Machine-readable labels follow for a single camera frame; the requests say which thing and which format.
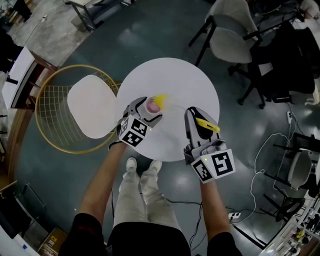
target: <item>white sneaker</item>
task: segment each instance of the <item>white sneaker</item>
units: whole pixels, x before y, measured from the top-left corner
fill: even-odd
[[[158,173],[161,169],[161,166],[162,166],[162,161],[159,161],[159,160],[153,160],[151,163],[150,163],[150,167],[149,169],[151,170],[156,170],[156,173]]]
[[[137,160],[134,157],[129,157],[126,161],[126,171],[137,171]]]

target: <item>electrical outlet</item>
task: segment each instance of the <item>electrical outlet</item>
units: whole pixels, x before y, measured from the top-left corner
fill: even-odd
[[[241,216],[240,212],[230,212],[228,214],[229,220],[231,219],[231,217],[232,219],[238,219],[240,216]]]
[[[291,122],[292,122],[292,112],[287,111],[286,112],[286,118],[287,118],[288,124],[290,125]]]

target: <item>table top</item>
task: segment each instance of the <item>table top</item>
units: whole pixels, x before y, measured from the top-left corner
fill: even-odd
[[[218,122],[217,92],[209,78],[189,62],[176,58],[153,59],[136,67],[124,79],[116,97],[116,119],[122,118],[126,107],[135,99],[157,94],[167,94],[174,105],[163,110],[162,120],[135,150],[154,160],[183,160],[184,148],[189,144],[185,111],[197,107]]]
[[[279,253],[283,251],[283,247],[288,244],[291,236],[297,231],[297,220],[292,216],[289,221],[279,230],[278,234],[268,243],[266,248],[259,254],[259,256],[267,255],[266,252],[273,250],[274,253]]]
[[[34,61],[35,58],[32,53],[24,47],[9,72],[10,78],[17,80],[18,84],[6,81],[1,91],[8,110],[12,106],[19,87],[23,86],[22,81]]]

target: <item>gold wire chair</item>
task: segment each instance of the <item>gold wire chair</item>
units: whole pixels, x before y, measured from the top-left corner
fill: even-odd
[[[36,98],[35,120],[40,133],[50,145],[66,153],[85,154],[95,151],[107,144],[115,133],[112,131],[99,139],[89,138],[80,130],[69,110],[69,90],[87,75],[102,79],[117,96],[119,87],[109,75],[96,67],[79,64],[66,66],[52,74]]]

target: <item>black chair leg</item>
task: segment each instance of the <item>black chair leg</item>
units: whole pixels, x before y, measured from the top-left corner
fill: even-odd
[[[271,212],[269,212],[269,211],[266,211],[266,210],[264,210],[264,209],[262,209],[262,208],[260,208],[260,210],[261,211],[263,211],[265,214],[268,214],[268,215],[270,215],[270,216],[272,216],[272,217],[275,217],[275,215],[273,215]]]
[[[271,175],[269,175],[269,174],[267,174],[267,173],[264,173],[264,175],[268,176],[268,177],[271,178],[271,179],[276,180],[277,182],[281,182],[282,184],[285,184],[285,185],[287,185],[288,187],[291,188],[291,184],[290,184],[289,182],[285,181],[285,180],[282,179],[282,178],[274,177],[274,176],[271,176]]]
[[[264,109],[266,106],[265,97],[262,95],[261,91],[257,88],[262,104],[259,105],[260,109]]]
[[[238,63],[236,64],[235,66],[230,66],[228,68],[228,73],[229,73],[229,76],[231,77],[236,71],[238,71],[238,69],[240,68],[241,64]]]
[[[280,188],[278,188],[276,185],[274,185],[274,187],[284,196],[284,198],[288,198],[287,195],[283,193]]]
[[[238,72],[240,75],[243,75],[244,77],[248,78],[250,80],[250,76],[249,76],[249,73],[240,69],[240,68],[236,68],[235,70],[236,72]]]
[[[190,43],[189,43],[189,47],[191,47],[194,42],[198,39],[198,37],[202,34],[205,33],[207,31],[207,27],[210,25],[211,20],[207,19],[206,22],[204,23],[204,25],[200,28],[200,30],[195,34],[195,36],[191,39]]]
[[[263,194],[265,199],[267,199],[276,209],[280,209],[280,205],[278,205],[275,201],[273,201],[269,196]]]
[[[201,52],[200,52],[200,54],[199,54],[199,56],[198,56],[198,58],[196,59],[196,62],[195,62],[195,64],[194,64],[196,67],[198,67],[198,65],[199,65],[199,63],[200,63],[203,55],[205,54],[206,49],[209,47],[209,42],[210,42],[210,39],[211,39],[212,35],[214,34],[214,32],[215,32],[215,27],[212,26],[212,28],[210,29],[210,32],[209,32],[208,36],[207,36],[206,39],[205,39],[205,42],[204,42],[203,47],[202,47],[202,49],[201,49]]]
[[[249,96],[249,94],[252,92],[252,90],[255,88],[255,85],[253,83],[250,83],[249,88],[246,90],[245,94],[242,98],[238,99],[239,105],[243,105],[246,98]]]

